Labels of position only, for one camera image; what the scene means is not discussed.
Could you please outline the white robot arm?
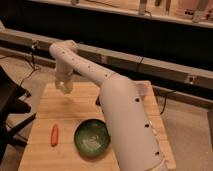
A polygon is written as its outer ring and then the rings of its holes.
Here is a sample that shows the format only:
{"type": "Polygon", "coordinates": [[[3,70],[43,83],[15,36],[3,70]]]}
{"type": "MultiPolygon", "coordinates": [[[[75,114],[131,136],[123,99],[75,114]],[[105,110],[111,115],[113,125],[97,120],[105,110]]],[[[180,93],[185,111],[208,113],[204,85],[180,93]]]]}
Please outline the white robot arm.
{"type": "Polygon", "coordinates": [[[78,72],[100,88],[99,101],[120,171],[168,171],[142,102],[140,88],[130,78],[77,54],[72,40],[49,47],[56,60],[55,86],[72,91],[72,73],[78,72]]]}

